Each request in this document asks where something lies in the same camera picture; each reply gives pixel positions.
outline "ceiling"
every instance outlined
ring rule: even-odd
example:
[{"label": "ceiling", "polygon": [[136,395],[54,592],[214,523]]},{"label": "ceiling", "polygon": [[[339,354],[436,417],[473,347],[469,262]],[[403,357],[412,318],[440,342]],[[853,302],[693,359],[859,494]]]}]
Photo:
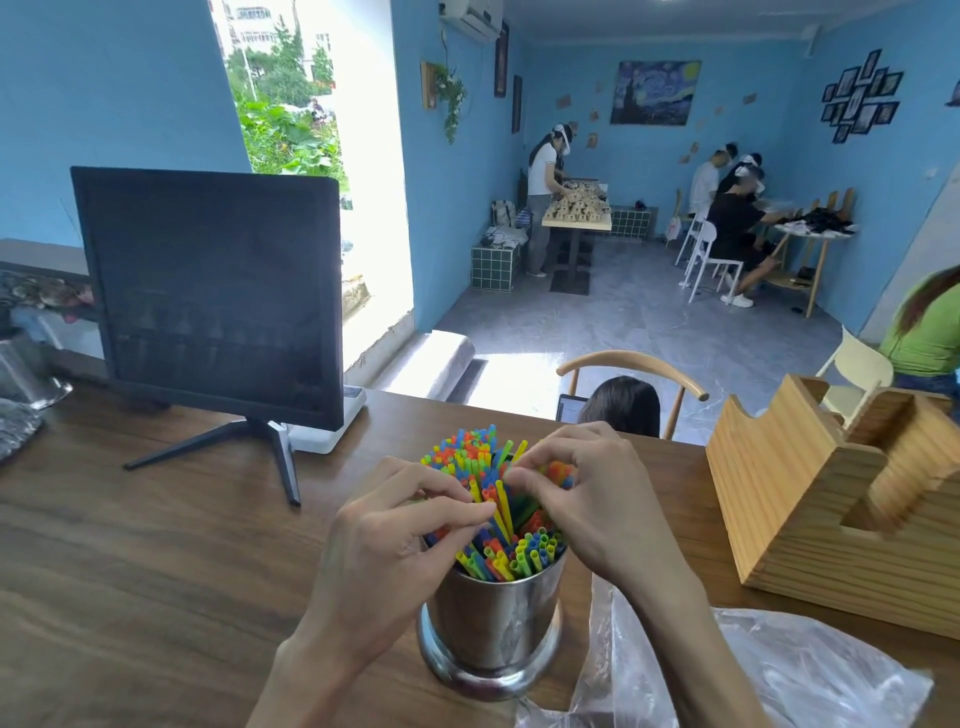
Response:
[{"label": "ceiling", "polygon": [[646,36],[796,36],[905,0],[506,0],[534,41]]}]

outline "chair backrest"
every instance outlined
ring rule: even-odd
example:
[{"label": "chair backrest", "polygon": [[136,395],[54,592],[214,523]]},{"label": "chair backrest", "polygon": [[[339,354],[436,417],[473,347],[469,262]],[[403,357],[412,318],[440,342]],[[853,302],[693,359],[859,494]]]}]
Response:
[{"label": "chair backrest", "polygon": [[843,329],[843,341],[824,365],[823,371],[826,371],[830,363],[844,379],[867,395],[877,387],[889,387],[894,380],[894,365],[890,363],[890,359],[864,344],[847,331],[846,327]]},{"label": "chair backrest", "polygon": [[570,380],[569,394],[576,396],[577,383],[580,380],[580,370],[583,367],[616,367],[618,369],[629,369],[634,372],[644,372],[655,376],[662,376],[665,379],[676,382],[680,385],[680,391],[673,402],[673,408],[670,410],[670,417],[667,420],[666,427],[663,429],[662,438],[672,440],[673,433],[677,429],[677,419],[680,417],[680,408],[684,403],[684,394],[687,390],[699,401],[707,401],[710,398],[709,393],[689,376],[679,369],[667,364],[662,359],[640,352],[628,352],[619,349],[611,349],[605,352],[594,352],[570,359],[557,367],[557,376],[566,376],[573,372],[573,379]]}]

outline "left hand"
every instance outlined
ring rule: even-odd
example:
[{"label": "left hand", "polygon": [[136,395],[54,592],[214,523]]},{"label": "left hand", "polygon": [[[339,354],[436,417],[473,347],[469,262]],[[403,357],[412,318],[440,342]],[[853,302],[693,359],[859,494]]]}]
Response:
[{"label": "left hand", "polygon": [[[400,638],[495,508],[472,502],[451,475],[393,457],[364,490],[337,513],[310,603],[285,644],[300,654],[316,647],[352,674]],[[441,527],[447,536],[422,550],[420,536]]]}]

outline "wooden holder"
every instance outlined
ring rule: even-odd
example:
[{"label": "wooden holder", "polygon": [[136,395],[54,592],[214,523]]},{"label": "wooden holder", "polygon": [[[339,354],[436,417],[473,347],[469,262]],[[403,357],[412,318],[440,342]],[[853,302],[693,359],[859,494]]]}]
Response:
[{"label": "wooden holder", "polygon": [[950,401],[880,389],[845,433],[828,385],[724,405],[707,457],[740,581],[960,639],[960,427]]}]

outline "white device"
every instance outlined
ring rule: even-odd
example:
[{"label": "white device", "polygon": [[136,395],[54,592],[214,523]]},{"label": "white device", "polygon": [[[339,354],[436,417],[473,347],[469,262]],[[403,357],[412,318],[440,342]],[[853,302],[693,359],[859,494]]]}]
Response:
[{"label": "white device", "polygon": [[327,429],[304,427],[303,425],[287,425],[290,448],[301,452],[317,452],[320,455],[331,453],[366,403],[366,389],[363,387],[344,387],[344,426],[336,432],[331,432]]},{"label": "white device", "polygon": [[503,28],[503,0],[444,0],[440,19],[481,43],[492,43]]}]

